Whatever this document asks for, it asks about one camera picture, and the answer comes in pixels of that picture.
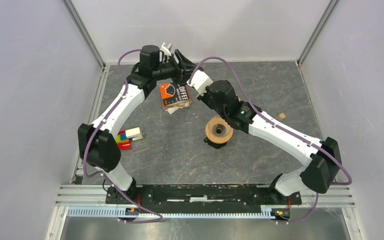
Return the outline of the wooden ring holder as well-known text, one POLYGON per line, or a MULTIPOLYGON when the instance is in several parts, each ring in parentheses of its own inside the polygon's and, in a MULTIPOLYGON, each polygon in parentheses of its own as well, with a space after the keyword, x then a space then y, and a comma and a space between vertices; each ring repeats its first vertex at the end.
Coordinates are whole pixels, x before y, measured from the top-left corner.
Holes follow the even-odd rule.
POLYGON ((214 144, 225 144, 233 136, 233 128, 220 116, 211 118, 205 126, 208 140, 214 144))

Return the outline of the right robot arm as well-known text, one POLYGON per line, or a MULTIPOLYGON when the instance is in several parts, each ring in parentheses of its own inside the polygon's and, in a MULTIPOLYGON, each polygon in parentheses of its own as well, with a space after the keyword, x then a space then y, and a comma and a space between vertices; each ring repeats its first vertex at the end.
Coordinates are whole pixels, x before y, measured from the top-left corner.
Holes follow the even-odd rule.
POLYGON ((192 81, 198 99, 214 110, 235 130, 266 140, 295 157, 302 167, 280 174, 271 184, 269 199, 282 204, 302 190, 325 194, 339 172, 336 140, 307 136, 270 117, 265 111, 240 100, 227 80, 192 81))

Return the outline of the white paper filter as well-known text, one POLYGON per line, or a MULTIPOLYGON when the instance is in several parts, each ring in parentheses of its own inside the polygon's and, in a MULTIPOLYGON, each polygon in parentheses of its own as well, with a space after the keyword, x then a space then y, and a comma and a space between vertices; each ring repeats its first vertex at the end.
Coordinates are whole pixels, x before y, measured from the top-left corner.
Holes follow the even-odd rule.
POLYGON ((166 109, 166 111, 171 115, 173 114, 175 111, 179 110, 179 109, 182 109, 182 108, 187 108, 188 106, 171 106, 169 107, 168 109, 166 109))

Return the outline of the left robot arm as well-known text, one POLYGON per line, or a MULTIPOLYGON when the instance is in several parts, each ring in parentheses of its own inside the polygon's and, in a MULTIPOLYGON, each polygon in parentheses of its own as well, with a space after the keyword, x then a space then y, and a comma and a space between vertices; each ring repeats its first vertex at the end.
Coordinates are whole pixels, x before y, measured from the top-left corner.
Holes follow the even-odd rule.
POLYGON ((77 130, 79 157, 83 166, 89 165, 118 192, 118 197, 125 204, 133 203, 137 198, 136 181, 121 164, 121 151, 116 143, 116 136, 133 110, 138 107, 156 88, 157 82, 171 79, 175 84, 185 85, 193 81, 201 67, 184 57, 179 51, 170 51, 165 44, 161 47, 145 45, 137 49, 139 61, 132 72, 120 73, 124 85, 109 107, 92 123, 83 123, 77 130))

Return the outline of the clear glass dripper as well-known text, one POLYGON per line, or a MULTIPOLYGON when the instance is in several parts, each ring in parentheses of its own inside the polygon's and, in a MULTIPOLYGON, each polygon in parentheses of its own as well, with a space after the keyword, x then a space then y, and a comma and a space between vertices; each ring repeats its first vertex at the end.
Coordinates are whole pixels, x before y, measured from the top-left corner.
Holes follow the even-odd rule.
POLYGON ((207 124, 209 133, 215 137, 227 137, 233 129, 220 116, 213 117, 207 124))

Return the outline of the coffee filter box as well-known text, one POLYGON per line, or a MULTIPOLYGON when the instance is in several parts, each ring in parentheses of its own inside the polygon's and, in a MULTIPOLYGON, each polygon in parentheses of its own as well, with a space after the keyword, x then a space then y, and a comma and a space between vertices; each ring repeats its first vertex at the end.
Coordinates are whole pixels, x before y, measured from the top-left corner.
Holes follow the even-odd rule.
POLYGON ((192 103, 192 98, 188 88, 185 85, 175 83, 164 83, 159 86, 163 109, 172 106, 187 106, 192 103))

